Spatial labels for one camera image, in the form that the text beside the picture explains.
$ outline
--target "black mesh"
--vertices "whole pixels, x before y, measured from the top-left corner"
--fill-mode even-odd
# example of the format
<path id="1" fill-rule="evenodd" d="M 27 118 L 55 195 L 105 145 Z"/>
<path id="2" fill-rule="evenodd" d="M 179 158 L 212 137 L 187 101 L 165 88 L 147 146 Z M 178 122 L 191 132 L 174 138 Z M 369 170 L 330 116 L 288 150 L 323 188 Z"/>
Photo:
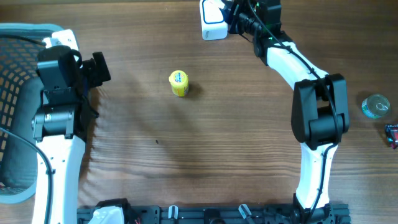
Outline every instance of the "black mesh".
<path id="1" fill-rule="evenodd" d="M 36 35 L 33 38 L 43 39 Z M 21 87 L 37 77 L 36 56 L 43 48 L 23 40 L 0 38 L 0 126 L 2 128 L 11 131 L 20 128 L 14 121 L 16 111 L 19 109 L 17 105 L 23 103 L 18 102 Z M 29 155 L 26 155 L 28 158 L 24 159 L 22 154 L 26 151 L 19 149 L 14 139 L 9 139 L 7 134 L 0 131 L 0 195 L 18 194 L 35 182 L 37 166 L 34 168 L 25 164 L 27 159 L 32 160 L 35 153 L 29 152 Z"/>

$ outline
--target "yellow container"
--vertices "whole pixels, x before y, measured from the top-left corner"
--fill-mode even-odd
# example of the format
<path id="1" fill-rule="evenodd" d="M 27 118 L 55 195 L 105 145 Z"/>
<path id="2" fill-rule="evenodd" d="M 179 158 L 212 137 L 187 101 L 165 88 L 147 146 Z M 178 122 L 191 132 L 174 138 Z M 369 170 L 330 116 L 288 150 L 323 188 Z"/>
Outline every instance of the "yellow container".
<path id="1" fill-rule="evenodd" d="M 172 85 L 172 91 L 177 96 L 185 96 L 188 94 L 188 75 L 185 72 L 177 70 L 169 77 L 169 82 Z"/>

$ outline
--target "black metal bracket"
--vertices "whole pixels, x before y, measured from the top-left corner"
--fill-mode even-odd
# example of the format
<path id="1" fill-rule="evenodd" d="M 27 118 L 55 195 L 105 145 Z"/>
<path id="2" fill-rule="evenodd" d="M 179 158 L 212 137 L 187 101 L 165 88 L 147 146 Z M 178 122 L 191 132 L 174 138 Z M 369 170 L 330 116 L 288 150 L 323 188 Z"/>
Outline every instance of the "black metal bracket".
<path id="1" fill-rule="evenodd" d="M 32 119 L 35 140 L 64 134 L 65 139 L 77 135 L 86 141 L 90 120 L 98 117 L 88 92 L 111 79 L 103 54 L 95 52 L 93 57 L 82 61 L 79 51 L 64 45 L 39 52 L 36 72 L 44 89 L 42 105 Z"/>
<path id="2" fill-rule="evenodd" d="M 311 208 L 303 208 L 297 199 L 296 194 L 293 194 L 292 206 L 293 208 L 290 211 L 290 221 L 292 224 L 318 223 L 324 222 L 327 219 L 330 219 L 332 222 L 334 221 L 333 215 L 330 215 L 332 209 L 329 203 L 322 208 L 315 209 L 312 216 L 310 216 Z"/>
<path id="3" fill-rule="evenodd" d="M 254 35 L 256 30 L 260 30 L 262 35 L 270 37 L 269 34 L 263 32 L 260 24 L 254 18 L 246 0 L 237 0 L 228 2 L 224 1 L 226 9 L 222 10 L 224 20 L 230 25 L 230 34 L 243 34 L 244 32 Z M 257 2 L 255 10 L 257 15 L 262 19 L 264 24 L 273 34 L 279 34 L 282 23 L 280 15 L 282 6 L 280 0 L 260 0 Z"/>
<path id="4" fill-rule="evenodd" d="M 322 219 L 309 220 L 306 224 L 350 224 L 348 205 L 331 205 L 329 215 Z M 292 204 L 271 204 L 264 207 L 264 224 L 303 224 Z"/>
<path id="5" fill-rule="evenodd" d="M 204 224 L 225 224 L 225 221 L 221 218 L 220 211 L 217 209 L 206 209 L 203 216 Z"/>
<path id="6" fill-rule="evenodd" d="M 328 101 L 320 82 L 325 82 L 334 101 L 339 133 L 328 106 L 318 107 L 318 101 Z M 340 74 L 327 75 L 322 80 L 302 80 L 294 85 L 292 130 L 297 141 L 305 142 L 312 150 L 333 143 L 349 128 L 347 87 Z"/>

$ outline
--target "wood grain surface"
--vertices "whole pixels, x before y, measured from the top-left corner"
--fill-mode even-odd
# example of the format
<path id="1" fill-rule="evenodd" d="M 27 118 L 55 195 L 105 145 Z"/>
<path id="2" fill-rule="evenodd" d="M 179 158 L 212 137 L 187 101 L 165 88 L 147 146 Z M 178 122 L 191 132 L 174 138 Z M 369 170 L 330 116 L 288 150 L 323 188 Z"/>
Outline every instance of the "wood grain surface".
<path id="1" fill-rule="evenodd" d="M 398 151 L 383 127 L 397 123 L 398 7 L 390 1 L 283 1 L 282 22 L 315 65 L 348 85 L 351 127 L 333 160 L 329 194 L 353 223 L 397 223 Z M 290 202 L 300 146 L 290 127 L 293 92 L 238 35 L 205 42 L 198 2 L 2 6 L 1 22 L 73 29 L 83 58 L 102 51 L 112 80 L 93 92 L 79 206 L 126 197 L 133 205 Z M 190 79 L 172 94 L 174 70 Z M 371 120 L 361 102 L 388 97 Z M 34 198 L 0 205 L 0 223 L 30 223 Z"/>
<path id="2" fill-rule="evenodd" d="M 104 3 L 104 2 L 182 2 L 197 0 L 1 0 L 0 5 L 16 4 L 73 4 L 73 3 Z"/>

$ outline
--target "white robotic arm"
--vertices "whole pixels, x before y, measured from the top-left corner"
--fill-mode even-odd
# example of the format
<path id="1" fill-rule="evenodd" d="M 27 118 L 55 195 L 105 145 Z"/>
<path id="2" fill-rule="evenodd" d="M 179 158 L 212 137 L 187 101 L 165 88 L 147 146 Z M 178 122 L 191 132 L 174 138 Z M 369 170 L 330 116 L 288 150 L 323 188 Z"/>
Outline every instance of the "white robotic arm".
<path id="1" fill-rule="evenodd" d="M 289 46 L 292 50 L 301 56 L 321 77 L 324 78 L 328 73 L 314 66 L 306 59 L 296 48 L 293 42 L 284 42 L 285 46 Z M 267 63 L 270 68 L 276 70 L 294 90 L 294 85 L 302 80 L 316 80 L 308 68 L 294 55 L 288 51 L 279 48 L 269 48 L 267 52 Z M 303 208 L 312 208 L 318 194 L 318 188 L 321 182 L 322 170 L 322 154 L 325 149 L 331 146 L 331 143 L 318 146 L 316 150 L 311 150 L 307 144 L 301 143 L 302 160 L 300 171 L 300 183 L 296 190 L 296 197 Z M 337 146 L 328 151 L 328 159 L 326 160 L 325 180 L 323 184 L 322 194 L 317 208 L 324 207 L 329 203 L 328 183 L 331 169 L 331 161 Z"/>
<path id="2" fill-rule="evenodd" d="M 88 102 L 89 90 L 110 80 L 101 52 L 82 61 L 78 44 L 71 30 L 54 32 L 46 43 L 44 53 L 38 54 L 40 79 L 44 84 L 43 105 L 32 120 L 36 146 L 44 153 L 52 167 L 50 193 L 51 224 L 76 223 L 80 165 L 86 148 L 87 127 L 97 112 Z M 48 192 L 47 168 L 37 156 L 37 187 L 32 223 L 45 223 Z M 107 208 L 112 222 L 123 220 L 120 208 Z"/>

